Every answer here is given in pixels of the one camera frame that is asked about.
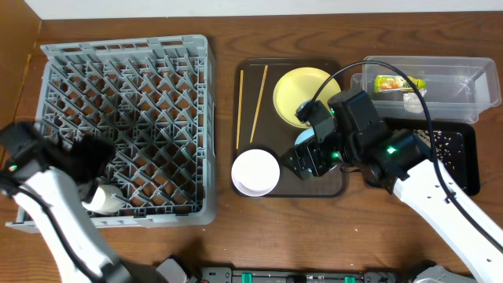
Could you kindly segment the white cup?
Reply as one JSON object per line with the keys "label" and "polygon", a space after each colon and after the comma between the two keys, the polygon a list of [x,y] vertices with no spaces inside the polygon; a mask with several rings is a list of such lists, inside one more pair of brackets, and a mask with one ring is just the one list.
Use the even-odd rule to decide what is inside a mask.
{"label": "white cup", "polygon": [[116,196],[122,197],[123,193],[113,185],[99,185],[94,196],[89,202],[83,201],[83,207],[102,215],[110,215],[118,212],[123,206]]}

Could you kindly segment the light blue bowl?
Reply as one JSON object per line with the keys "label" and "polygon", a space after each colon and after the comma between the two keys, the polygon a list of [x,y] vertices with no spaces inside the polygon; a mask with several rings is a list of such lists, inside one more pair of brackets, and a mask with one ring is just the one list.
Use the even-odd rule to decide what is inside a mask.
{"label": "light blue bowl", "polygon": [[312,128],[303,131],[296,139],[295,145],[302,142],[309,143],[312,176],[321,177],[341,163],[340,152],[329,140],[319,142]]}

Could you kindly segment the white tissue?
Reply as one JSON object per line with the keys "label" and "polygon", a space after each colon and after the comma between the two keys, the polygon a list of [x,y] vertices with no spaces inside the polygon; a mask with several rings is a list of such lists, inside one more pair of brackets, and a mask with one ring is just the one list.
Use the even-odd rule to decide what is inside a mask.
{"label": "white tissue", "polygon": [[423,106],[420,103],[420,99],[415,92],[404,93],[402,95],[402,100],[404,103],[404,109],[407,112],[420,114],[423,113]]}

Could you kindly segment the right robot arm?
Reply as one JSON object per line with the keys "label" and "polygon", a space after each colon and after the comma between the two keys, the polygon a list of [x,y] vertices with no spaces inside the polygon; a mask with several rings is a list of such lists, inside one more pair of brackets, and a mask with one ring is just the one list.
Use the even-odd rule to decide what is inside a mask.
{"label": "right robot arm", "polygon": [[408,129],[390,130],[361,89],[342,91],[326,104],[306,101],[296,118],[314,134],[290,148],[281,162],[300,179],[356,167],[371,186],[419,214],[478,282],[502,280],[501,227],[453,180],[432,143]]}

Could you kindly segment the rice food scraps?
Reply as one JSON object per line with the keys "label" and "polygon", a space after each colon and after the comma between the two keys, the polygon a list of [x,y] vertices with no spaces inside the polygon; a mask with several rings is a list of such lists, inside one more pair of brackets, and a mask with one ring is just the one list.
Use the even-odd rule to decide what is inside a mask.
{"label": "rice food scraps", "polygon": [[467,178],[464,139],[460,133],[435,130],[433,132],[436,144],[437,157],[449,172],[453,180],[466,189]]}

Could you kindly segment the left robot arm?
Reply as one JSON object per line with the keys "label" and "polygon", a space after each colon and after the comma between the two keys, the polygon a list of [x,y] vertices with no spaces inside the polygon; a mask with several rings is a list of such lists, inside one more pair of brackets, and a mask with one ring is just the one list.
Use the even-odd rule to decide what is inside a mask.
{"label": "left robot arm", "polygon": [[125,262],[110,248],[82,202],[96,193],[116,150],[112,142],[84,135],[70,149],[44,138],[32,122],[1,130],[9,158],[1,193],[25,210],[42,234],[64,282],[132,282]]}

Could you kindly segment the green orange snack wrapper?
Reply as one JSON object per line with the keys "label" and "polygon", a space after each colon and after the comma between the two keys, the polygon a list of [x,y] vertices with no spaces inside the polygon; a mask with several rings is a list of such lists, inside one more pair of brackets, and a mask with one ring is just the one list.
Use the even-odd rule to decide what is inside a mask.
{"label": "green orange snack wrapper", "polygon": [[[427,83],[423,79],[416,79],[408,76],[408,79],[418,90],[426,90]],[[412,92],[411,84],[400,75],[378,75],[374,81],[374,91],[377,93],[389,91],[409,91]]]}

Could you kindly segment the pink white bowl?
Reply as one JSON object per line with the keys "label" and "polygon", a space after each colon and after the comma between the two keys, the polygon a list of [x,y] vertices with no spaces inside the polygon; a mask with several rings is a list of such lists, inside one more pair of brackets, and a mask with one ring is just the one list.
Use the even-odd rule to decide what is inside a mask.
{"label": "pink white bowl", "polygon": [[262,197],[279,183],[280,164],[273,154],[263,149],[250,149],[233,162],[231,180],[234,187],[247,197]]}

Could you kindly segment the yellow round plate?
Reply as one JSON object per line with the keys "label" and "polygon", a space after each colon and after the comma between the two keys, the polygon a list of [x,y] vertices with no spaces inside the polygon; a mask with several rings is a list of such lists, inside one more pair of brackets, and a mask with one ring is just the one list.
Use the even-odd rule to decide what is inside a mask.
{"label": "yellow round plate", "polygon": [[296,68],[283,75],[277,82],[273,102],[277,114],[289,125],[306,129],[308,124],[296,118],[296,110],[310,101],[329,73],[312,67]]}

